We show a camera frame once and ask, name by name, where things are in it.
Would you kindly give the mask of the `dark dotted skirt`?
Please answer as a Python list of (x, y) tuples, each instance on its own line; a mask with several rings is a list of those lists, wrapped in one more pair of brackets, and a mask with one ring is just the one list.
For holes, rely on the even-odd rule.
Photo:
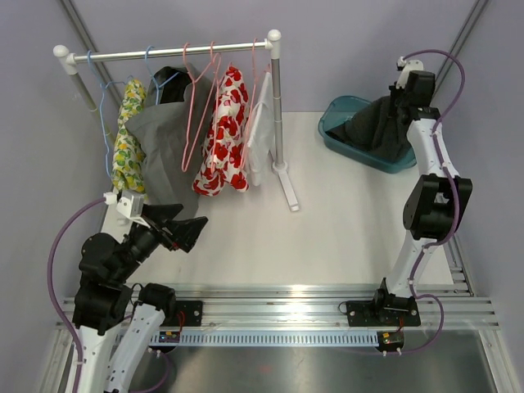
[(344, 130), (328, 133), (339, 141), (368, 152), (376, 158), (395, 162), (410, 149), (408, 126), (388, 115), (390, 97), (384, 96), (358, 111), (347, 121)]

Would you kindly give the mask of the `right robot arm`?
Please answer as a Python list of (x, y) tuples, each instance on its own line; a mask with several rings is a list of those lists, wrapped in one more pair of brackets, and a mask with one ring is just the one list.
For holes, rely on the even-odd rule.
[(472, 194), (472, 180), (454, 168), (442, 133), (442, 115), (432, 106), (436, 77), (425, 70), (403, 70), (395, 87), (396, 118), (407, 126), (406, 138), (419, 178), (403, 210), (404, 243), (390, 273), (371, 302), (370, 317), (380, 326), (418, 326), (416, 286), (435, 250), (459, 228)]

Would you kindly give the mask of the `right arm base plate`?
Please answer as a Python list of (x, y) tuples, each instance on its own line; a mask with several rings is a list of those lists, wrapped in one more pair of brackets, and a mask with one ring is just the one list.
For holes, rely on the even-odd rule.
[(346, 316), (351, 327), (419, 327), (418, 308), (391, 308), (377, 306), (371, 301), (348, 300)]

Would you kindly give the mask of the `white skirt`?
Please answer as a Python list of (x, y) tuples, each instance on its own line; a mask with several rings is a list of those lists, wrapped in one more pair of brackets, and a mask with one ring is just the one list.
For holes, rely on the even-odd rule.
[(273, 145), (273, 81), (272, 75), (265, 73), (246, 143), (246, 166), (251, 186), (258, 187), (264, 181), (269, 170), (268, 155)]

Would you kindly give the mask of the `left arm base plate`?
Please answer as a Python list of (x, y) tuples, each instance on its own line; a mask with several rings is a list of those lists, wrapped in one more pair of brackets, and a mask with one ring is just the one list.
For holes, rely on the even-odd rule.
[(200, 327), (203, 315), (203, 302), (201, 300), (178, 300), (174, 314), (165, 319), (162, 327), (179, 328)]

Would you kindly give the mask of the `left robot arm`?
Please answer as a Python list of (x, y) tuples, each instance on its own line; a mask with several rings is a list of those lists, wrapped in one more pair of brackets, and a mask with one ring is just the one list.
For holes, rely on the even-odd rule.
[(131, 220), (122, 241), (108, 233), (91, 236), (82, 246), (81, 279), (72, 323), (77, 329), (78, 355), (73, 392), (126, 392), (142, 354), (161, 325), (182, 327), (186, 314), (173, 288), (143, 286), (133, 303), (130, 325), (117, 342), (133, 296), (128, 279), (159, 247), (189, 252), (206, 226), (205, 216), (178, 219), (180, 204), (149, 206)]

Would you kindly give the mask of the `pink hanger of dotted skirt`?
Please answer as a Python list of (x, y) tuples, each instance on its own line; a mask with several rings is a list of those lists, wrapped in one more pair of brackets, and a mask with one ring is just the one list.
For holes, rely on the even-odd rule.
[(182, 160), (181, 160), (181, 170), (184, 173), (187, 173), (190, 167), (190, 164), (192, 162), (192, 157), (194, 155), (195, 150), (197, 149), (197, 144), (199, 143), (199, 137), (201, 134), (201, 128), (202, 124), (204, 122), (203, 118), (206, 116), (206, 112), (210, 103), (210, 97), (211, 93), (213, 92), (213, 88), (209, 87), (206, 95), (206, 99), (204, 101), (204, 106), (202, 109), (198, 107), (199, 102), (197, 100), (197, 94), (199, 93), (199, 83), (202, 79), (206, 77), (206, 73), (209, 69), (212, 69), (214, 72), (214, 78), (216, 77), (216, 72), (219, 68), (219, 54), (215, 54), (215, 42), (211, 41), (208, 45), (208, 48), (204, 50), (203, 48), (199, 52), (199, 54), (202, 53), (208, 53), (210, 56), (208, 64), (204, 67), (203, 71), (201, 71), (199, 74), (196, 74), (193, 71), (193, 68), (189, 66), (189, 63), (187, 61), (187, 55), (188, 55), (188, 49), (190, 47), (189, 43), (186, 43), (183, 46), (183, 64), (186, 68), (187, 75), (190, 79), (190, 86), (191, 86), (191, 95), (190, 95), (190, 104), (189, 104), (189, 110), (187, 113), (187, 127), (186, 127), (186, 139), (185, 144), (183, 146), (183, 154), (182, 154)]

